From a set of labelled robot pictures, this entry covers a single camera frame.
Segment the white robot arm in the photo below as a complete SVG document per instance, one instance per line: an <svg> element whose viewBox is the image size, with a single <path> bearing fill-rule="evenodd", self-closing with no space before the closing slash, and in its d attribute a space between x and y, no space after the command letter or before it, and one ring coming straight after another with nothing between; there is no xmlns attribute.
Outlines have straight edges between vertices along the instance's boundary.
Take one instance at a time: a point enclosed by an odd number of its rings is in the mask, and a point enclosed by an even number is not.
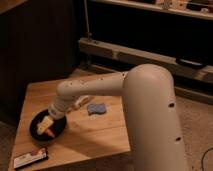
<svg viewBox="0 0 213 171"><path fill-rule="evenodd" d="M64 81L36 128L43 134L81 96L120 96L134 171L189 171L171 73L142 64L93 80Z"/></svg>

